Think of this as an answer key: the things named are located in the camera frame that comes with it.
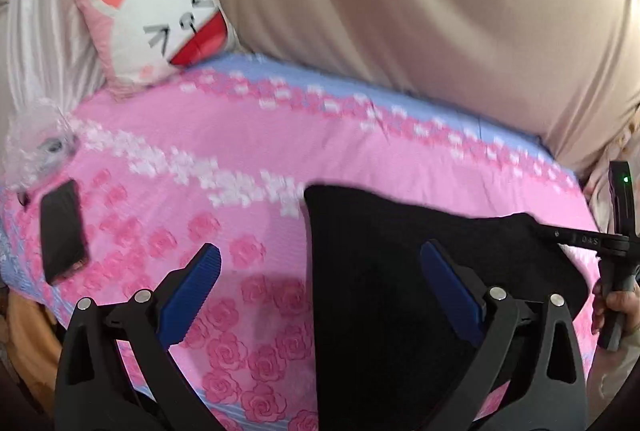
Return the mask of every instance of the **person's arm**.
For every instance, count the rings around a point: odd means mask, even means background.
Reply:
[[[610,404],[620,387],[625,383],[640,357],[640,287],[634,292],[613,292],[606,301],[602,298],[600,285],[593,290],[593,324],[591,332],[596,334],[604,325],[606,307],[626,314],[625,335],[620,340],[618,351],[607,351],[598,347],[593,366],[587,380],[589,423],[593,423]]]

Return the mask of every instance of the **blue gripper pad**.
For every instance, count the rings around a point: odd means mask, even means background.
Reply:
[[[440,251],[429,241],[420,249],[420,266],[458,338],[479,348],[484,340],[482,309]]]
[[[189,273],[175,288],[174,294],[164,304],[158,316],[156,335],[164,349],[180,343],[189,331],[209,292],[216,284],[222,268],[220,250],[207,245],[197,261],[187,265]]]

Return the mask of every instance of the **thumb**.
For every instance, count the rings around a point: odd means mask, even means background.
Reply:
[[[638,311],[638,296],[634,292],[611,292],[607,296],[607,307],[615,312],[634,314]]]

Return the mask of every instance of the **silver screw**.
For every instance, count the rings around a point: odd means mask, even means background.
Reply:
[[[551,294],[551,297],[549,299],[551,300],[551,303],[556,306],[564,305],[564,297],[559,294]]]
[[[91,299],[88,297],[83,297],[78,301],[78,305],[76,305],[80,310],[87,310],[91,306]]]
[[[496,301],[502,301],[503,299],[506,299],[507,291],[499,286],[494,286],[489,291],[489,295]]]
[[[151,291],[146,288],[143,290],[138,290],[136,295],[133,296],[133,299],[136,300],[136,303],[146,303],[151,299]]]

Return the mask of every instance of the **red mouth print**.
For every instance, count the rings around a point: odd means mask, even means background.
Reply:
[[[169,61],[175,66],[193,65],[219,52],[226,43],[226,21],[219,10]]]

